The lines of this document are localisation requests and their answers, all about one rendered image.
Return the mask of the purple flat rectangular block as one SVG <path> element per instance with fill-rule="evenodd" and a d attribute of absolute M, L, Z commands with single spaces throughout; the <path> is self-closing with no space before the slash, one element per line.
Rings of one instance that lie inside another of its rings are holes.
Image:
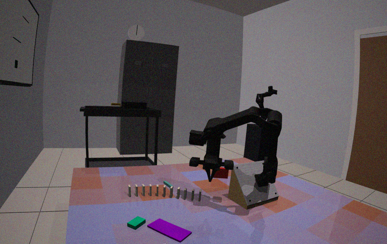
<path fill-rule="evenodd" d="M 168 223 L 160 218 L 153 223 L 148 224 L 147 227 L 178 242 L 182 242 L 192 234 L 191 231 Z"/>

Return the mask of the green rectangular block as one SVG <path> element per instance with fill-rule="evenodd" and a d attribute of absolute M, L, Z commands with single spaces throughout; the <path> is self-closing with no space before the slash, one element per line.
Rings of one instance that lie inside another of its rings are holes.
<path fill-rule="evenodd" d="M 127 226 L 136 230 L 137 228 L 139 228 L 145 223 L 146 223 L 146 219 L 137 216 L 133 220 L 129 221 L 127 223 Z"/>

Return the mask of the teal rectangular block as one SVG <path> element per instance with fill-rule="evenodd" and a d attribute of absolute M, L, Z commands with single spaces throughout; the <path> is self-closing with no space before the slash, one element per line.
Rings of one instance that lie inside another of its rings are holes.
<path fill-rule="evenodd" d="M 163 181 L 163 183 L 165 184 L 165 185 L 167 185 L 169 188 L 171 188 L 171 186 L 173 187 L 173 185 L 171 185 L 169 182 L 167 182 L 167 181 Z"/>

